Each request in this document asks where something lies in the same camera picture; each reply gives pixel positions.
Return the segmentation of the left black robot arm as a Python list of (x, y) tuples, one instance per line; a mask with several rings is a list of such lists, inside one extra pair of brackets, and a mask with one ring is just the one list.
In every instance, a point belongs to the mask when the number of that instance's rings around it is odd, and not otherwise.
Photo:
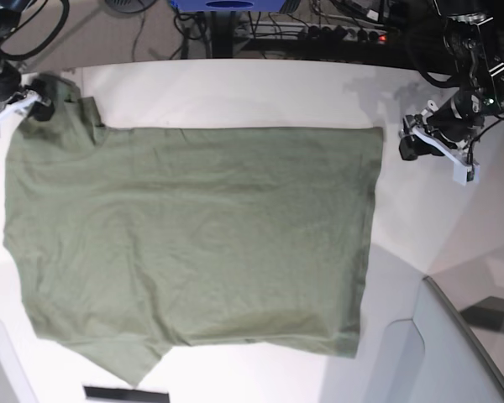
[(409, 59), (421, 77), (455, 94), (442, 106), (428, 101), (417, 114), (406, 115), (399, 133), (400, 156), (414, 161), (421, 156), (444, 156), (453, 164), (453, 179), (465, 186), (480, 178), (475, 145), (490, 131), (487, 118), (504, 122), (504, 61), (495, 20), (482, 1), (437, 1), (434, 8), (443, 25), (445, 49), (453, 57), (456, 72), (439, 81), (417, 57), (412, 42), (429, 21), (413, 25), (405, 34)]

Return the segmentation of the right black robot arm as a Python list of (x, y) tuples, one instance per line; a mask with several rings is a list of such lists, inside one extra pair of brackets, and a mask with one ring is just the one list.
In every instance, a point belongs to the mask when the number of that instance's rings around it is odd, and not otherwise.
[(13, 65), (13, 62), (23, 62), (30, 59), (51, 44), (66, 24), (71, 8), (70, 3), (68, 1), (60, 3), (62, 10), (56, 26), (32, 50), (16, 55), (2, 51), (3, 45), (31, 22), (46, 4), (47, 2), (43, 2), (30, 17), (22, 21), (24, 12), (34, 5), (33, 1), (0, 1), (0, 125), (4, 119), (14, 113), (45, 122), (50, 120), (55, 112), (47, 85), (40, 79), (35, 79), (28, 85), (24, 85), (20, 69)]

